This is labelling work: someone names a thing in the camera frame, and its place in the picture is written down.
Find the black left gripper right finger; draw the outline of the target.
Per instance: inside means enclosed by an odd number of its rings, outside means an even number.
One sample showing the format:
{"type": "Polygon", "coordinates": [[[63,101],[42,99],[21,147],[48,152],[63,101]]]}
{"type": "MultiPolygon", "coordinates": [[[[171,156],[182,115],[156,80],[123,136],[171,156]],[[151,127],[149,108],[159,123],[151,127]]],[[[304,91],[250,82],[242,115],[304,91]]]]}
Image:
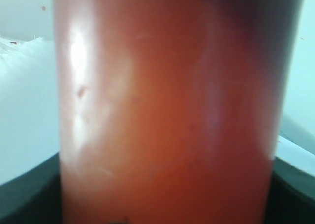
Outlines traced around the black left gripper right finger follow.
{"type": "Polygon", "coordinates": [[[314,176],[276,158],[267,199],[267,223],[314,224],[314,176]]]}

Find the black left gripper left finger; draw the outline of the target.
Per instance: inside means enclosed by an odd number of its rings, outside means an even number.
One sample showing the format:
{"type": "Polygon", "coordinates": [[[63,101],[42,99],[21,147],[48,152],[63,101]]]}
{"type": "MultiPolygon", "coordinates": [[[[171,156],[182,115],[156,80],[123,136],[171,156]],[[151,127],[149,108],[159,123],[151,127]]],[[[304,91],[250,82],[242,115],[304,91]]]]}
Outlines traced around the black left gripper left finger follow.
{"type": "Polygon", "coordinates": [[[61,224],[59,154],[0,186],[2,224],[61,224]]]}

